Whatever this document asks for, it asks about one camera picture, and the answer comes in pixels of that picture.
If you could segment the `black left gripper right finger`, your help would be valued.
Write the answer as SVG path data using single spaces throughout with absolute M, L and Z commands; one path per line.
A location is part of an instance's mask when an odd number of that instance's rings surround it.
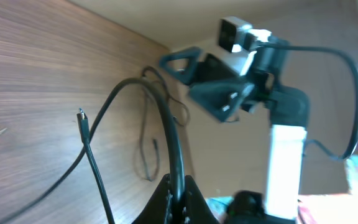
M 190 175 L 185 176 L 185 208 L 185 224 L 219 224 Z

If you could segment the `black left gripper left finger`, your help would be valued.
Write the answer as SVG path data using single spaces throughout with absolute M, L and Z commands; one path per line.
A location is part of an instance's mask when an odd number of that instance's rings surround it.
M 170 222 L 172 193 L 170 175 L 165 174 L 133 224 L 167 224 Z

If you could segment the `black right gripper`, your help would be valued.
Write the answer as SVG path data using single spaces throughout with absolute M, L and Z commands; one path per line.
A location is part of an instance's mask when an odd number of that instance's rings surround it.
M 159 67 L 184 85 L 195 79 L 199 47 L 163 55 Z M 240 76 L 222 60 L 208 54 L 197 68 L 190 98 L 220 122 L 225 122 L 243 103 L 259 103 L 270 98 L 275 62 L 271 53 L 256 53 L 250 69 Z

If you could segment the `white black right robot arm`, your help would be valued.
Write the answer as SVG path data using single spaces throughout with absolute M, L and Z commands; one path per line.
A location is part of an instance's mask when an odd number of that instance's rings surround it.
M 247 34 L 240 48 L 248 50 L 250 67 L 243 75 L 212 54 L 199 61 L 199 47 L 164 55 L 159 61 L 162 69 L 188 86 L 190 98 L 220 122 L 238 110 L 250 112 L 259 103 L 270 111 L 267 192 L 236 193 L 225 223 L 294 223 L 298 215 L 310 104 L 302 91 L 280 84 L 289 46 L 273 35 Z

